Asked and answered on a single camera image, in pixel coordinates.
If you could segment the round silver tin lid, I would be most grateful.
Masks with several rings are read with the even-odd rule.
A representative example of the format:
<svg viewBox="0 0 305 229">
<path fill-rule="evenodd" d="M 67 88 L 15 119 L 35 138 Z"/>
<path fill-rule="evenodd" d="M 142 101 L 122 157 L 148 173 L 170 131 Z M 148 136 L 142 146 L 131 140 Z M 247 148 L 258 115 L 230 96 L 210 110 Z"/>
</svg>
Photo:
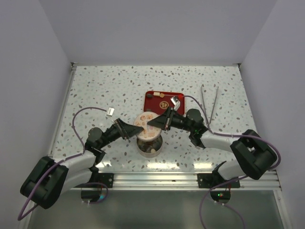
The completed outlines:
<svg viewBox="0 0 305 229">
<path fill-rule="evenodd" d="M 144 142 L 151 142 L 161 134 L 161 129 L 148 125 L 148 122 L 157 118 L 159 115 L 154 112 L 143 112 L 135 118 L 134 125 L 142 127 L 143 131 L 137 134 L 137 138 Z"/>
</svg>

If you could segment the round silver tin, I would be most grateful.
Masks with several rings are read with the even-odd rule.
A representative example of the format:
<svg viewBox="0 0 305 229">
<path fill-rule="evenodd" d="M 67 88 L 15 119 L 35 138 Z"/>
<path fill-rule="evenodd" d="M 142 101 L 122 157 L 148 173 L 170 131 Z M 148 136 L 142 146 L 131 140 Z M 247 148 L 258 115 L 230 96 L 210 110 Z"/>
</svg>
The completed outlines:
<svg viewBox="0 0 305 229">
<path fill-rule="evenodd" d="M 163 147 L 163 138 L 160 135 L 155 140 L 149 141 L 149 142 L 144 142 L 140 139 L 137 139 L 136 144 L 137 144 L 137 149 L 138 149 L 139 153 L 143 157 L 153 158 L 160 154 L 162 147 Z"/>
</svg>

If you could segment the metal tongs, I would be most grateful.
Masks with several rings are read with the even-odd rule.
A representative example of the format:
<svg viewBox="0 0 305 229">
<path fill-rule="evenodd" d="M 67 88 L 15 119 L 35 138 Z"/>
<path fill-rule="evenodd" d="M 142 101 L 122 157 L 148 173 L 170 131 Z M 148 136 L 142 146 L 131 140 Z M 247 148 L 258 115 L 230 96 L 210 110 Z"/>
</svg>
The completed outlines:
<svg viewBox="0 0 305 229">
<path fill-rule="evenodd" d="M 204 84 L 202 84 L 200 88 L 200 93 L 206 121 L 207 124 L 210 125 L 213 121 L 213 116 L 215 113 L 215 107 L 219 94 L 219 87 L 216 86 L 214 90 L 211 91 L 210 89 L 207 89 Z"/>
</svg>

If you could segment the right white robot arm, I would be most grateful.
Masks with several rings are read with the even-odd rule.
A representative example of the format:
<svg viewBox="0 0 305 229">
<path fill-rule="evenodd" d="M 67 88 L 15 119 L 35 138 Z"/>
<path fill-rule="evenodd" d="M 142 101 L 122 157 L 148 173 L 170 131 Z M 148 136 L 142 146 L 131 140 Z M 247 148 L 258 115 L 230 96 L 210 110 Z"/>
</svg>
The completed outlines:
<svg viewBox="0 0 305 229">
<path fill-rule="evenodd" d="M 258 180 L 278 160 L 276 152 L 253 130 L 235 137 L 211 133 L 197 109 L 190 109 L 183 116 L 168 108 L 162 115 L 149 121 L 148 125 L 164 131 L 172 127 L 188 131 L 194 146 L 233 153 L 235 160 L 224 161 L 213 171 L 212 181 L 217 187 L 224 187 L 229 180 L 240 176 Z"/>
</svg>

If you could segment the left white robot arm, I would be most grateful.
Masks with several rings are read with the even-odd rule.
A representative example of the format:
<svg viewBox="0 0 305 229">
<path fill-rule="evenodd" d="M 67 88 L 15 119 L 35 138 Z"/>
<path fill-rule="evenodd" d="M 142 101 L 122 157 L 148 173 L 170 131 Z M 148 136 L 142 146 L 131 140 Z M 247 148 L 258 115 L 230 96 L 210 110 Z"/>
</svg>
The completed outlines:
<svg viewBox="0 0 305 229">
<path fill-rule="evenodd" d="M 77 185 L 94 187 L 99 175 L 96 165 L 105 156 L 103 147 L 119 138 L 127 140 L 144 130 L 116 119 L 111 127 L 102 131 L 98 127 L 88 132 L 85 151 L 65 159 L 42 157 L 20 188 L 20 193 L 44 209 L 50 208 L 65 191 Z"/>
</svg>

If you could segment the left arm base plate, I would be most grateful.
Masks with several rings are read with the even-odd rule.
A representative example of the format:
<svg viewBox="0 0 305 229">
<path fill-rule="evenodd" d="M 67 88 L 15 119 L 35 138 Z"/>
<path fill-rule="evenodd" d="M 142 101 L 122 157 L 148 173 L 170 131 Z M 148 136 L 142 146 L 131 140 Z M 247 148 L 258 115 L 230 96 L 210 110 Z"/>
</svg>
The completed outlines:
<svg viewBox="0 0 305 229">
<path fill-rule="evenodd" d="M 98 173 L 97 182 L 103 183 L 107 188 L 113 187 L 114 173 Z"/>
</svg>

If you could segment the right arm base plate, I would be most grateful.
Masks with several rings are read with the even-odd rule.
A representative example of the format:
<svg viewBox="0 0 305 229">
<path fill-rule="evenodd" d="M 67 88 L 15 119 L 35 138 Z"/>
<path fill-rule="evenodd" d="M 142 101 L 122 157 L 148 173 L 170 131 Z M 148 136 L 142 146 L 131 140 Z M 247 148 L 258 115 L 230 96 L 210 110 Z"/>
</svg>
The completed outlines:
<svg viewBox="0 0 305 229">
<path fill-rule="evenodd" d="M 199 173 L 197 174 L 198 188 L 212 188 L 216 185 L 226 182 L 220 175 L 215 175 L 213 173 Z M 240 182 L 234 181 L 230 184 L 221 186 L 222 188 L 240 188 Z"/>
</svg>

